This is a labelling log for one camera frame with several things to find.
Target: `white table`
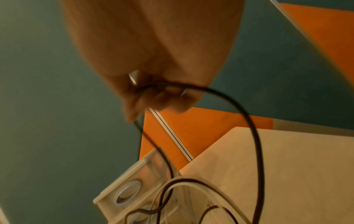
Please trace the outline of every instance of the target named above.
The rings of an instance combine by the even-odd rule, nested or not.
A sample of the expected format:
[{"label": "white table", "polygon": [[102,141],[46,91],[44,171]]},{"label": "white table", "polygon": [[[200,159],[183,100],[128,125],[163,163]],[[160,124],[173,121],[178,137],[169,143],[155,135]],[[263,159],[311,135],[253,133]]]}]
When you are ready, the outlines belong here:
[{"label": "white table", "polygon": [[[353,137],[276,130],[258,132],[266,179],[261,223],[354,223]],[[248,128],[230,130],[181,173],[217,185],[252,220],[257,169]]]}]

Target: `teal surface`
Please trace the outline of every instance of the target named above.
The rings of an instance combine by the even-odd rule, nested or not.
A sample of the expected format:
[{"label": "teal surface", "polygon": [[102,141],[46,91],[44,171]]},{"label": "teal surface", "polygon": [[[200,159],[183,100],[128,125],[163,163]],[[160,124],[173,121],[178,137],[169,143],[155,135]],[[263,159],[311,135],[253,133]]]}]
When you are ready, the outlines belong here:
[{"label": "teal surface", "polygon": [[[246,1],[232,53],[212,87],[252,115],[354,130],[352,86],[270,1]],[[197,106],[234,111],[210,96]]]},{"label": "teal surface", "polygon": [[354,11],[353,0],[279,0],[278,2]]},{"label": "teal surface", "polygon": [[0,1],[0,205],[11,224],[107,223],[92,200],[139,156],[59,1]]}]

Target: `white surface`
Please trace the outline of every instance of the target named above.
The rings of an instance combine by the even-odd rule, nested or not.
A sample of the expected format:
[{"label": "white surface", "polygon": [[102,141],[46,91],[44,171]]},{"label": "white surface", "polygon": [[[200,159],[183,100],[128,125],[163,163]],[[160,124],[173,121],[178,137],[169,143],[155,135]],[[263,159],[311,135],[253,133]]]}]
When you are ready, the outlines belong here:
[{"label": "white surface", "polygon": [[[266,179],[261,223],[354,223],[353,137],[258,131]],[[181,173],[217,185],[252,219],[257,169],[248,128],[229,131]]]}]

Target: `orange stripe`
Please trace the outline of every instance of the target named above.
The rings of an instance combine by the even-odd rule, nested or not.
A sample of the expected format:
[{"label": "orange stripe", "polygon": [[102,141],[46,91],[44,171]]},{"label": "orange stripe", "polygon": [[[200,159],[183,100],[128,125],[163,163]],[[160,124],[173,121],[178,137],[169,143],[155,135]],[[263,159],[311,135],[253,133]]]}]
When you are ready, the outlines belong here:
[{"label": "orange stripe", "polygon": [[[197,157],[232,128],[247,127],[247,123],[240,114],[219,110],[192,107],[183,114],[168,109],[160,113],[194,157]],[[273,119],[258,116],[251,116],[251,118],[257,128],[273,129]],[[150,112],[145,113],[144,130],[162,146],[177,168],[180,169],[188,163]],[[152,146],[143,140],[140,156],[144,156],[151,149]]]},{"label": "orange stripe", "polygon": [[354,12],[286,3],[281,6],[354,83]]}]

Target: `skin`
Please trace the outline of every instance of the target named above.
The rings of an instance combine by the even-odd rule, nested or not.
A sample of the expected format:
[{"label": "skin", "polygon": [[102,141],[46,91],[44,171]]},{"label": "skin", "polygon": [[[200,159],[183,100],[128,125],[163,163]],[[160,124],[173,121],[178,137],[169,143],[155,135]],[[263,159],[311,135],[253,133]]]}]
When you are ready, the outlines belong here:
[{"label": "skin", "polygon": [[146,108],[184,112],[202,93],[137,86],[163,80],[209,86],[240,24],[243,0],[62,0],[72,40],[124,103],[128,121]]}]

